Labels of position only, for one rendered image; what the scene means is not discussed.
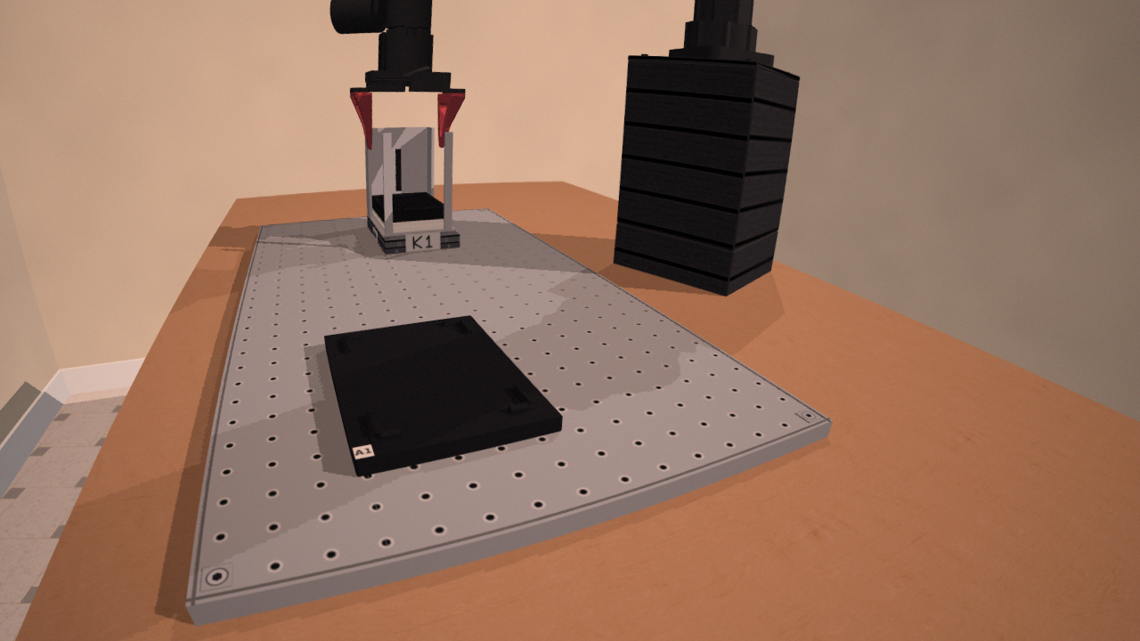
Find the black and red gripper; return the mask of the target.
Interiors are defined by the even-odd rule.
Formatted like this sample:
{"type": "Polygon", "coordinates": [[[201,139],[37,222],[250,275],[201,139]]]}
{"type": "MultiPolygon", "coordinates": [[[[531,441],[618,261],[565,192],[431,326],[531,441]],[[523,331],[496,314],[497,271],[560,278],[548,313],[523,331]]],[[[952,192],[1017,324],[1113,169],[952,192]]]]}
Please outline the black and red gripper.
{"type": "Polygon", "coordinates": [[[451,130],[451,121],[459,113],[467,92],[467,89],[451,88],[451,72],[430,72],[431,31],[416,29],[416,36],[407,34],[407,31],[386,29],[386,70],[368,70],[365,72],[366,86],[350,88],[350,98],[363,123],[368,151],[373,147],[370,91],[404,91],[405,86],[409,86],[410,91],[435,91],[440,149],[443,149],[443,133],[451,130]]]}

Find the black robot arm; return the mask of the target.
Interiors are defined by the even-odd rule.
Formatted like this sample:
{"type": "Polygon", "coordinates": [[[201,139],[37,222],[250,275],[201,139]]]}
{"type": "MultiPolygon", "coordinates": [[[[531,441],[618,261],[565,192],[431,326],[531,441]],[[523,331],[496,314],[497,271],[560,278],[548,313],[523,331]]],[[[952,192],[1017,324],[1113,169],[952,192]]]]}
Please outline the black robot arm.
{"type": "MultiPolygon", "coordinates": [[[[339,34],[378,34],[378,70],[386,70],[386,29],[431,29],[432,0],[331,0],[331,25],[339,34]],[[386,26],[383,26],[386,25],[386,26]]],[[[695,19],[685,25],[684,48],[671,57],[758,60],[772,66],[774,54],[756,52],[754,0],[695,0],[695,19]],[[740,50],[742,49],[742,50],[740,50]]]]}

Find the beige well plate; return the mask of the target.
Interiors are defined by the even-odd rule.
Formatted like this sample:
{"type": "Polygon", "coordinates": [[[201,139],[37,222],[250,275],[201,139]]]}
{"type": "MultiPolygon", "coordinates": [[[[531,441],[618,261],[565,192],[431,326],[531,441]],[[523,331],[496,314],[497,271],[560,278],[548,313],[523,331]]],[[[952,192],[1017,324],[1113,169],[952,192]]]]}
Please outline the beige well plate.
{"type": "MultiPolygon", "coordinates": [[[[373,218],[376,220],[376,224],[381,226],[381,230],[386,232],[386,225],[382,222],[378,216],[375,214],[374,208],[373,208],[373,218]]],[[[443,219],[423,220],[423,222],[394,224],[394,232],[424,232],[424,230],[443,230],[443,219]]]]}

